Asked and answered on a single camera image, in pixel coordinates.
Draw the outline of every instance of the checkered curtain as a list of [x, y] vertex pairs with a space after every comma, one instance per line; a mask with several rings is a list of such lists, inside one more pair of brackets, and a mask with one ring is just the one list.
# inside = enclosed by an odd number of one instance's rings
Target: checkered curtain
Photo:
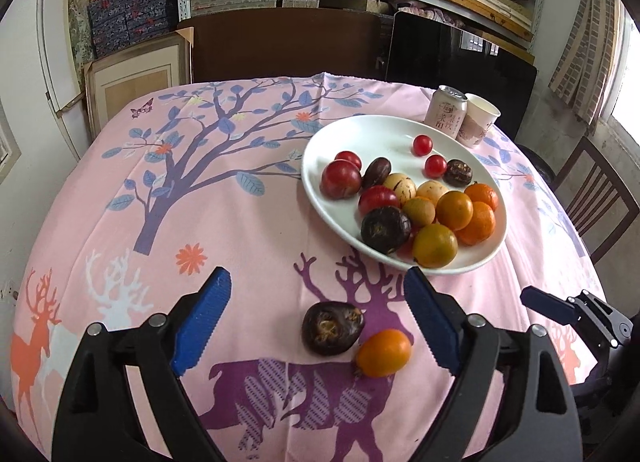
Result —
[[580, 0], [574, 26], [549, 88], [592, 129], [612, 73], [616, 0]]

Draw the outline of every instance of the purple deer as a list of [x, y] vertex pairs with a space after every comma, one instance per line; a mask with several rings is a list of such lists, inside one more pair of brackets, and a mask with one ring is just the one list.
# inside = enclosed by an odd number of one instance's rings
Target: purple deer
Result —
[[[312, 281], [310, 269], [316, 258], [307, 259], [303, 253], [300, 256], [302, 267], [294, 264], [294, 268], [306, 288], [320, 301], [329, 301]], [[372, 281], [356, 249], [336, 265], [346, 269], [344, 277], [337, 269], [335, 279], [345, 290], [347, 301], [366, 311], [366, 325], [359, 343], [381, 330], [396, 328], [407, 334], [413, 344], [412, 334], [402, 325], [398, 314], [388, 307], [389, 302], [404, 300], [402, 275], [388, 275], [385, 266], [378, 264], [380, 277]], [[355, 297], [363, 284], [370, 295], [367, 302], [356, 301]], [[209, 379], [218, 375], [220, 378], [213, 389], [215, 403], [200, 416], [201, 422], [206, 429], [244, 424], [246, 431], [238, 449], [250, 452], [247, 458], [258, 458], [264, 428], [273, 428], [278, 412], [284, 412], [279, 420], [299, 416], [298, 421], [292, 423], [293, 428], [337, 428], [332, 462], [343, 461], [356, 441], [370, 462], [382, 462], [372, 422], [385, 409], [394, 376], [358, 377], [350, 362], [300, 365], [267, 358], [219, 363], [212, 366]], [[302, 403], [287, 410], [293, 398], [302, 392], [306, 392]], [[275, 395], [282, 402], [280, 410]]]

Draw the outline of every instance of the tablecloth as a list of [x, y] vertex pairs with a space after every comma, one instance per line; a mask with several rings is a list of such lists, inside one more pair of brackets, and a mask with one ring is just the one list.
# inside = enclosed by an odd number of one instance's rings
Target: tablecloth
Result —
[[[221, 265], [232, 278], [229, 304], [181, 380], [225, 457], [408, 460], [452, 378], [436, 366], [403, 301], [402, 273], [324, 224], [306, 199], [300, 165], [323, 126], [358, 113], [422, 120], [431, 92], [324, 73], [193, 84], [124, 108], [56, 197], [21, 286], [12, 384], [30, 439], [50, 456], [63, 381], [87, 325], [136, 327]], [[588, 253], [505, 135], [493, 128], [474, 152], [504, 195], [507, 238], [483, 267], [431, 282], [497, 327], [544, 324], [569, 381], [582, 381], [594, 363], [584, 344], [518, 296], [535, 285], [561, 298], [581, 289], [603, 298]], [[409, 364], [388, 378], [356, 378], [353, 349], [329, 359], [309, 353], [300, 326], [321, 298], [366, 311], [360, 343], [385, 328], [404, 331], [413, 343]], [[166, 452], [132, 381], [149, 442]], [[496, 381], [470, 452], [483, 446], [499, 394]]]

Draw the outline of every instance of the yellow-green fruit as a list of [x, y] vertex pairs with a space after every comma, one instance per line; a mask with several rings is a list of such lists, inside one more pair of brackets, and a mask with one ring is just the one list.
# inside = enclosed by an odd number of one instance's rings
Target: yellow-green fruit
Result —
[[444, 184], [438, 181], [427, 181], [423, 182], [418, 190], [416, 191], [416, 195], [418, 197], [428, 198], [433, 202], [434, 205], [438, 204], [440, 197], [447, 193], [449, 188], [447, 188]]
[[453, 231], [442, 224], [428, 224], [415, 236], [412, 252], [422, 267], [437, 269], [456, 257], [458, 240]]
[[423, 227], [431, 224], [436, 218], [436, 207], [428, 198], [414, 197], [409, 199], [402, 206], [402, 211], [411, 220], [411, 224], [416, 227]]
[[392, 173], [383, 183], [383, 186], [392, 189], [398, 195], [400, 206], [402, 206], [410, 198], [415, 197], [415, 182], [404, 173]]

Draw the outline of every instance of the orange deer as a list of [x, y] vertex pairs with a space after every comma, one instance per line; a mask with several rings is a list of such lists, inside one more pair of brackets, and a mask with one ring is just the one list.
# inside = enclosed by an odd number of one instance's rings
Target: orange deer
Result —
[[11, 367], [15, 374], [18, 376], [18, 398], [16, 400], [15, 409], [18, 413], [18, 417], [21, 416], [20, 404], [22, 402], [22, 396], [26, 398], [27, 406], [29, 407], [29, 415], [33, 422], [33, 427], [38, 437], [38, 442], [42, 445], [40, 435], [38, 434], [38, 426], [33, 413], [33, 406], [31, 405], [31, 388], [35, 382], [38, 371], [40, 370], [40, 350], [44, 350], [47, 357], [50, 356], [49, 351], [49, 327], [48, 322], [53, 325], [60, 323], [60, 320], [56, 318], [60, 304], [56, 305], [56, 292], [58, 288], [53, 289], [53, 292], [49, 298], [49, 285], [51, 283], [51, 269], [49, 273], [41, 277], [40, 283], [36, 286], [36, 299], [35, 304], [32, 305], [29, 299], [29, 282], [31, 277], [35, 274], [35, 271], [31, 269], [29, 276], [27, 277], [27, 283], [24, 288], [25, 298], [30, 311], [33, 313], [31, 319], [34, 322], [33, 332], [31, 333], [31, 339], [29, 343], [14, 333], [14, 337], [11, 344]]

